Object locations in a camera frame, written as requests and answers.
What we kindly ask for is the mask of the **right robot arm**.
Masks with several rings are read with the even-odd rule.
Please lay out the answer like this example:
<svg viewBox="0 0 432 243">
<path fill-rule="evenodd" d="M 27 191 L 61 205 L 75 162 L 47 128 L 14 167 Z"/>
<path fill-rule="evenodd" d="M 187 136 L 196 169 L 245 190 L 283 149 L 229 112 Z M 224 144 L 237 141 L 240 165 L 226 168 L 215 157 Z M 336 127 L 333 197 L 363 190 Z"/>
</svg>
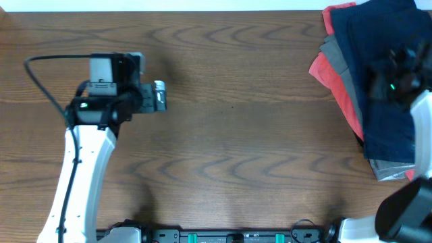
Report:
<svg viewBox="0 0 432 243">
<path fill-rule="evenodd" d="M 431 241 L 431 43 L 390 51 L 387 62 L 389 69 L 372 73 L 368 95 L 409 111 L 415 131 L 413 179 L 387 197 L 375 215 L 334 221 L 324 242 Z"/>
</svg>

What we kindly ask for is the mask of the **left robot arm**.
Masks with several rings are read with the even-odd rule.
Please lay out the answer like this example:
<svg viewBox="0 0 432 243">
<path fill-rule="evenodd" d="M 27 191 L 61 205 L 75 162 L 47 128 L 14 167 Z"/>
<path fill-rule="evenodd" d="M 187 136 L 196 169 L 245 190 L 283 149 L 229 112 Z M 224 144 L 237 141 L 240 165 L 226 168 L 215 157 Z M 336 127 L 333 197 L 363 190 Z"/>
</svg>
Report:
<svg viewBox="0 0 432 243">
<path fill-rule="evenodd" d="M 140 81 L 142 53 L 87 55 L 90 78 L 60 112 L 65 120 L 65 153 L 55 198 L 38 242 L 144 242 L 140 226 L 97 233 L 103 178 L 120 126 L 134 114 L 167 110 L 165 83 Z"/>
</svg>

